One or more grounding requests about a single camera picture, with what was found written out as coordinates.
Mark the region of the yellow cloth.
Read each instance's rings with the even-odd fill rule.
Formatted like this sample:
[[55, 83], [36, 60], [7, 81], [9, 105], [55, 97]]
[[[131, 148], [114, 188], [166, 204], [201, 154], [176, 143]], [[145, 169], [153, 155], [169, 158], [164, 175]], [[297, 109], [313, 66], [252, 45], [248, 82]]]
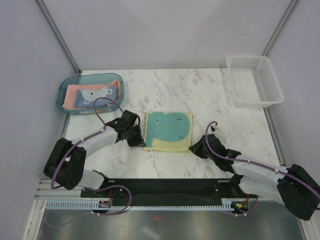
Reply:
[[182, 140], [180, 142], [165, 143], [164, 141], [155, 140], [156, 147], [145, 147], [146, 151], [161, 151], [161, 152], [185, 152], [189, 150], [192, 140], [192, 125], [190, 140]]

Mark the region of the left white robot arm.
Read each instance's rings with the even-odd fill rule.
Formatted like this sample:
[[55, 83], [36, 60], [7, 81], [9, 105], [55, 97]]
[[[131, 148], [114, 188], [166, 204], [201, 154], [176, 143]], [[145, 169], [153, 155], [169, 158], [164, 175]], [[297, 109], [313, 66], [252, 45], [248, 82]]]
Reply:
[[95, 170], [85, 169], [88, 157], [102, 148], [127, 141], [129, 147], [145, 147], [140, 127], [140, 117], [128, 110], [102, 128], [85, 137], [68, 140], [60, 138], [46, 162], [43, 173], [51, 179], [51, 188], [72, 190], [81, 187], [93, 191], [98, 197], [105, 197], [110, 186], [106, 177]]

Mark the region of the blue cloth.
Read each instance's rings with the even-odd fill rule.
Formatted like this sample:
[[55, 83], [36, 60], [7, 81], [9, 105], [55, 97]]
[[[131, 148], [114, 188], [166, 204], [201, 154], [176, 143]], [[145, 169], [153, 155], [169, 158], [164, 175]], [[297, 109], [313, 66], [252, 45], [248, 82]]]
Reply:
[[93, 103], [98, 98], [108, 98], [99, 99], [95, 102], [96, 107], [102, 107], [115, 102], [118, 97], [118, 88], [116, 86], [106, 86], [97, 90], [91, 89], [79, 89], [76, 91], [75, 101], [73, 106], [75, 108], [92, 108]]

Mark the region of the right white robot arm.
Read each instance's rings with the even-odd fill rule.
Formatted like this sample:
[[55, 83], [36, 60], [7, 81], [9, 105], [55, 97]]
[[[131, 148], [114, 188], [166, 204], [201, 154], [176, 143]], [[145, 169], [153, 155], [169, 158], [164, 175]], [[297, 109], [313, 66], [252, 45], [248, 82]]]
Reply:
[[320, 205], [320, 186], [307, 171], [293, 164], [276, 166], [251, 159], [225, 148], [214, 135], [203, 135], [189, 150], [201, 159], [210, 159], [224, 172], [233, 174], [229, 193], [241, 197], [256, 195], [282, 204], [295, 217], [308, 221]]

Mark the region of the pink towel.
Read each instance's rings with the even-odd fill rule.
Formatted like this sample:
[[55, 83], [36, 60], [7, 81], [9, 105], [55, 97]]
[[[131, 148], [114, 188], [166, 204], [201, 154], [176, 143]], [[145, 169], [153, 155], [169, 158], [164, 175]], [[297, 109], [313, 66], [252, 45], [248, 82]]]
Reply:
[[77, 90], [80, 89], [89, 89], [89, 90], [98, 90], [104, 87], [110, 87], [110, 86], [116, 86], [118, 89], [118, 96], [115, 100], [115, 102], [119, 99], [120, 94], [121, 94], [121, 82], [119, 80], [114, 80], [110, 84], [88, 84], [88, 85], [76, 85], [76, 84], [71, 84], [68, 85], [66, 95], [64, 98], [64, 103], [62, 107], [65, 110], [80, 110], [80, 109], [92, 109], [92, 108], [76, 108], [74, 107], [74, 102], [76, 99], [76, 92]]

